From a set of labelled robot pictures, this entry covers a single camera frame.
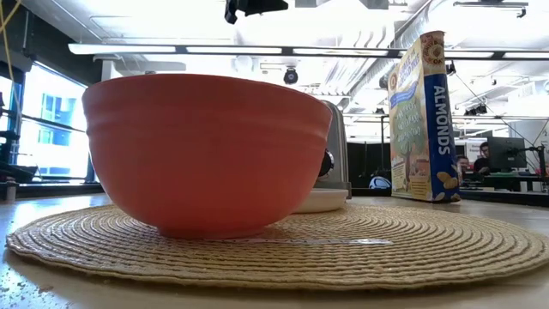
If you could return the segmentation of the silver four-slot toaster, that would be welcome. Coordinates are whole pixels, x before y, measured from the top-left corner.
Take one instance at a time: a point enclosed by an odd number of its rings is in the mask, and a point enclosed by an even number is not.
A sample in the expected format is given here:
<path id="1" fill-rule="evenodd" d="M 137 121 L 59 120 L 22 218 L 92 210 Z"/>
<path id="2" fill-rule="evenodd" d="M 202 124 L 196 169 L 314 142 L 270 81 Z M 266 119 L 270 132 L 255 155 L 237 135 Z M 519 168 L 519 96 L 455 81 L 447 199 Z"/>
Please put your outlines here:
<path id="1" fill-rule="evenodd" d="M 348 175 L 347 136 L 344 119 L 336 105 L 323 100 L 332 112 L 327 145 L 315 188 L 339 189 L 347 192 L 347 199 L 352 197 L 352 186 Z"/>

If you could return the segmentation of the small grey cylinder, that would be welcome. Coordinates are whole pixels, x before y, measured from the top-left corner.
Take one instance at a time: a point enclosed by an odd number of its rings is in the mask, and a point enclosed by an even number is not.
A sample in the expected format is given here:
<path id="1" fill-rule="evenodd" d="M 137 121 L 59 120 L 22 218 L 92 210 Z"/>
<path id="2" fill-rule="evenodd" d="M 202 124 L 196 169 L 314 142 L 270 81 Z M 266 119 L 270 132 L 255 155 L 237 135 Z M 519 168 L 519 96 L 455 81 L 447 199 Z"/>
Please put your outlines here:
<path id="1" fill-rule="evenodd" d="M 4 194 L 4 202 L 13 203 L 16 199 L 16 192 L 19 184 L 14 181 L 7 181 Z"/>

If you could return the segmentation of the white plate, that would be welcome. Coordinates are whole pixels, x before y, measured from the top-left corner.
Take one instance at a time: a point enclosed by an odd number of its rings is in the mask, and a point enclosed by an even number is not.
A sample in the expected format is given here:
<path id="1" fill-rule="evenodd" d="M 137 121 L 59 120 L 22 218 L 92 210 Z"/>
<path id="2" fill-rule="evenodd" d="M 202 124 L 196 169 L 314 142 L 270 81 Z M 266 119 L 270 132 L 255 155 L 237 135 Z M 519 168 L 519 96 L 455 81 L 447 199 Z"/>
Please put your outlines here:
<path id="1" fill-rule="evenodd" d="M 311 214 L 335 211 L 346 205 L 347 196 L 348 191 L 343 189 L 313 188 L 293 213 Z"/>

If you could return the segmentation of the round woven straw placemat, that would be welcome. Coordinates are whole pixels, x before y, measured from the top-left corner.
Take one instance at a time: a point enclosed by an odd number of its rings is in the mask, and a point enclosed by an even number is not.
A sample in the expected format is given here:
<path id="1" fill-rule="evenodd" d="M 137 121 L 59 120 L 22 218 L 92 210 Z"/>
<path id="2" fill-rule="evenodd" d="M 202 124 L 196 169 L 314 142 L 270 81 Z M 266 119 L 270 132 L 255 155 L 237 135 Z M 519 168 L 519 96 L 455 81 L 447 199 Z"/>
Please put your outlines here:
<path id="1" fill-rule="evenodd" d="M 113 205 L 49 215 L 6 239 L 16 255 L 81 273 L 230 288 L 416 289 L 549 264 L 549 237 L 504 221 L 352 204 L 292 215 L 245 239 L 161 236 Z"/>

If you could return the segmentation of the black computer monitor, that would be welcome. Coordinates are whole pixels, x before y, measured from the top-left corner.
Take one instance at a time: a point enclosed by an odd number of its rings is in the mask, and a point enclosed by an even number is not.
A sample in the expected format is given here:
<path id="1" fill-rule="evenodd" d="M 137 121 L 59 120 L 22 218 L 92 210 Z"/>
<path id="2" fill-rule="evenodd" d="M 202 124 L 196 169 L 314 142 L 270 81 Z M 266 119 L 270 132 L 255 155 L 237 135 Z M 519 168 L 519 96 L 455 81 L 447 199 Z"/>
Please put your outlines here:
<path id="1" fill-rule="evenodd" d="M 527 167 L 525 144 L 522 138 L 489 137 L 487 142 L 491 169 L 510 171 Z"/>

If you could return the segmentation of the dark long desk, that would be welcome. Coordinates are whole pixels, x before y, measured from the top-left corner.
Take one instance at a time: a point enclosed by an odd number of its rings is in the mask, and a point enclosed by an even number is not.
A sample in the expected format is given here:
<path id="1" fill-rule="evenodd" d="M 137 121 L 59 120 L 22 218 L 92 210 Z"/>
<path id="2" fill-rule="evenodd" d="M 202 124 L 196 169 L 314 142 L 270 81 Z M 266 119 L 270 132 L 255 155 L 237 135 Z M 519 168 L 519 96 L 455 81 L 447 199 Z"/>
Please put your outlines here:
<path id="1" fill-rule="evenodd" d="M 546 193 L 549 190 L 549 177 L 526 172 L 519 173 L 466 173 L 462 189 L 484 191 L 511 191 L 522 193 Z"/>

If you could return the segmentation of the coral red bowl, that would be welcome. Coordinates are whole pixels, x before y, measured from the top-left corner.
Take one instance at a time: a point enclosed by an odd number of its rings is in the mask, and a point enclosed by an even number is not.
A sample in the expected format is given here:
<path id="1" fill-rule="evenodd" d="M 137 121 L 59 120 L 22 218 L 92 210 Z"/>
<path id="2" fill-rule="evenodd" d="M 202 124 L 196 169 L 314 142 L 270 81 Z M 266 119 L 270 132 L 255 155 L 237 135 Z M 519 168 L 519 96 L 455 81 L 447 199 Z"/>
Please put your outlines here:
<path id="1" fill-rule="evenodd" d="M 164 235 L 198 239 L 248 236 L 294 212 L 333 117 L 297 90 L 196 74 L 98 82 L 82 104 L 110 199 Z"/>

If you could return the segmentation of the overhead frame bar with lights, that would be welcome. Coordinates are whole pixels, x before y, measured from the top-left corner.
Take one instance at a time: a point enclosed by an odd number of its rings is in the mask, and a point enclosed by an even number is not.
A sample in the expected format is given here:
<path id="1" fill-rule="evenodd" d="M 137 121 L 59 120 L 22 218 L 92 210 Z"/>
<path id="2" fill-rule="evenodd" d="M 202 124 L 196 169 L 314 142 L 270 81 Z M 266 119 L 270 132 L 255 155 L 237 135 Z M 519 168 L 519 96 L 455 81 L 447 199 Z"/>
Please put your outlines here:
<path id="1" fill-rule="evenodd" d="M 290 58 L 402 58 L 406 51 L 395 48 L 343 48 L 261 45 L 132 45 L 71 43 L 75 55 L 167 54 L 219 55 Z M 549 50 L 478 50 L 454 49 L 444 52 L 448 60 L 480 61 L 549 61 Z"/>

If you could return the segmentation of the almond cereal box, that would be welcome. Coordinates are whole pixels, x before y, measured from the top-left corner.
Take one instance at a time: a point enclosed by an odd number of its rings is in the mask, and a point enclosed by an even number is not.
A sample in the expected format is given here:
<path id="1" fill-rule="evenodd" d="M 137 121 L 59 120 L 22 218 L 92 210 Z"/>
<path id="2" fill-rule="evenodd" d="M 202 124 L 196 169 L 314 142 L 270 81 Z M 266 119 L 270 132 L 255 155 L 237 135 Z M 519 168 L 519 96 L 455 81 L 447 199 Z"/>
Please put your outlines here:
<path id="1" fill-rule="evenodd" d="M 424 33 L 388 79 L 392 194 L 431 203 L 460 197 L 444 32 Z"/>

